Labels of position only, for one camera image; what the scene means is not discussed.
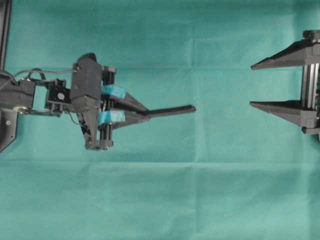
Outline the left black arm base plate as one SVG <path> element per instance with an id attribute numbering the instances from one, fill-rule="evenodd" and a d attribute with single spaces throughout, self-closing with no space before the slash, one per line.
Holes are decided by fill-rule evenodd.
<path id="1" fill-rule="evenodd" d="M 10 109 L 0 109 L 0 152 L 16 139 L 17 124 L 17 112 Z"/>

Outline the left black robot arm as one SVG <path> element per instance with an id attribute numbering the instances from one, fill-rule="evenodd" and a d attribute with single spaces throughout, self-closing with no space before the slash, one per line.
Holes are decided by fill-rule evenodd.
<path id="1" fill-rule="evenodd" d="M 116 69 L 98 63 L 91 52 L 78 58 L 65 80 L 46 78 L 46 71 L 33 68 L 21 80 L 0 73 L 0 149 L 17 137 L 19 115 L 60 117 L 76 114 L 84 147 L 103 151 L 114 145 L 113 130 L 144 123 L 152 111 L 115 84 Z"/>

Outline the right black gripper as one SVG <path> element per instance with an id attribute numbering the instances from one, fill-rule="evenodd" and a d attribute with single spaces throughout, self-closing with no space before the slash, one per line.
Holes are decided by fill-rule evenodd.
<path id="1" fill-rule="evenodd" d="M 282 118 L 302 128 L 304 134 L 317 135 L 320 140 L 320 31 L 305 30 L 305 40 L 292 43 L 286 49 L 251 66 L 252 70 L 303 67 L 303 106 L 299 100 L 251 101 L 250 106 Z"/>

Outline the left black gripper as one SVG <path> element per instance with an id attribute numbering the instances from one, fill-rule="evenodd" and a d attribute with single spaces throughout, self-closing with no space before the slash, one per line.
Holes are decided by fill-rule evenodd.
<path id="1" fill-rule="evenodd" d="M 116 69 L 99 64 L 95 53 L 79 57 L 73 70 L 70 99 L 86 150 L 106 151 L 113 146 L 112 128 L 141 124 L 151 119 L 144 116 L 147 107 L 114 84 Z"/>

